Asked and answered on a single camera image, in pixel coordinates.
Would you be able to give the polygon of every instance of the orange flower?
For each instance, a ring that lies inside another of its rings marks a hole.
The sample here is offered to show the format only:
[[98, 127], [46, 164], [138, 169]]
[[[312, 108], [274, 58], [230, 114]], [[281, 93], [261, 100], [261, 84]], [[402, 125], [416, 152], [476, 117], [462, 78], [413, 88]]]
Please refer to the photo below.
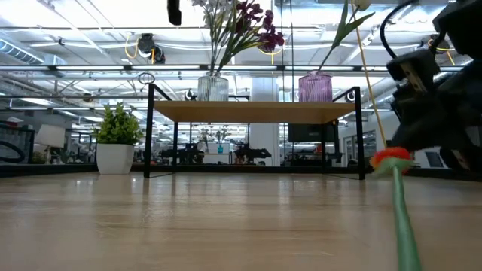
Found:
[[410, 160], [410, 153], [402, 147], [389, 147], [385, 150], [378, 151], [370, 159], [370, 164], [376, 169], [380, 162], [387, 157], [397, 157], [401, 159]]

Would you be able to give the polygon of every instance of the green stick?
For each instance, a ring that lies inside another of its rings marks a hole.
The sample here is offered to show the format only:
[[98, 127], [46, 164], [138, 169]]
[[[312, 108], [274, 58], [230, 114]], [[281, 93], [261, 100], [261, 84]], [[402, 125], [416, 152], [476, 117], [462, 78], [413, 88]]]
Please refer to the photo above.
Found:
[[404, 184], [401, 176], [401, 170], [394, 166], [392, 200], [397, 231], [398, 271], [421, 271], [422, 266], [405, 204]]

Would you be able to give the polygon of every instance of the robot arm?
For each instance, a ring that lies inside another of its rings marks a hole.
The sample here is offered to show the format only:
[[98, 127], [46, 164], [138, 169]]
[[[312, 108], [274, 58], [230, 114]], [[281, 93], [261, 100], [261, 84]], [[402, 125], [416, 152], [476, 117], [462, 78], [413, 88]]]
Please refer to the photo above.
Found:
[[[407, 79], [407, 83], [399, 85], [393, 93], [392, 108], [400, 120], [400, 127], [393, 136], [392, 146], [409, 151], [439, 146], [448, 166], [447, 160], [458, 161], [458, 165], [451, 163], [450, 167], [475, 170], [482, 166], [482, 149], [473, 144], [465, 131], [469, 126], [482, 124], [482, 62], [478, 61], [482, 50], [476, 48], [470, 33], [470, 20], [476, 20], [480, 14], [482, 0], [448, 4], [434, 19], [440, 34], [430, 50], [395, 56], [387, 64], [395, 80]], [[439, 76], [440, 69], [434, 57], [435, 48], [445, 35], [450, 37], [459, 53], [474, 59], [451, 76]], [[387, 51], [393, 53], [384, 36], [382, 39]]]

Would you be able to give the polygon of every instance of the shelf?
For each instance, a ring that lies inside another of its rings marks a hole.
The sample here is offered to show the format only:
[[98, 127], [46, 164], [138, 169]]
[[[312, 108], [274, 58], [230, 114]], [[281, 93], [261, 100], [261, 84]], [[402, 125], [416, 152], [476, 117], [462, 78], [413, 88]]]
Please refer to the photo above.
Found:
[[324, 124], [355, 110], [340, 102], [154, 102], [174, 122]]

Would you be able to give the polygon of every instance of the black metal table leg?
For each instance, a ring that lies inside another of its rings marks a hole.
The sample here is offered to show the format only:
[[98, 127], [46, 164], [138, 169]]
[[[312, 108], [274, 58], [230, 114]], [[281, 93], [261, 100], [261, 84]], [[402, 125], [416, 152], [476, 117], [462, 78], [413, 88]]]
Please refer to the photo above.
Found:
[[358, 147], [358, 176], [360, 180], [365, 179], [365, 154], [363, 148], [363, 126], [362, 126], [362, 95], [360, 87], [354, 87], [355, 91], [355, 119], [356, 119], [356, 145]]
[[178, 165], [178, 126], [179, 123], [174, 123], [174, 142], [172, 143], [172, 166]]
[[151, 177], [152, 118], [154, 115], [154, 85], [149, 84], [148, 121], [145, 127], [144, 178]]
[[322, 124], [320, 129], [320, 136], [322, 137], [322, 170], [326, 170], [326, 125]]

